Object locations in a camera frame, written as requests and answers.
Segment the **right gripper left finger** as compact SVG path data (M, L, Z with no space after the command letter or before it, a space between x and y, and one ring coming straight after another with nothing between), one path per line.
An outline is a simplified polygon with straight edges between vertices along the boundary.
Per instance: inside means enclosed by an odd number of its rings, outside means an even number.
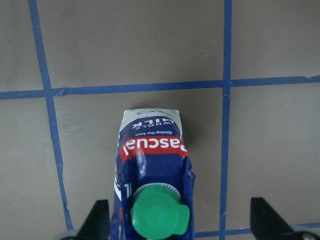
M79 232L78 240L107 240L110 233L110 212L107 199L97 200Z

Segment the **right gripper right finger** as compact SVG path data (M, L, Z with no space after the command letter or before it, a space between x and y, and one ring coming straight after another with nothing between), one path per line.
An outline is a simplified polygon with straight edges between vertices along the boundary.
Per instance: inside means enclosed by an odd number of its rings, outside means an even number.
M292 240L294 230L263 197L250 200L250 229L256 240Z

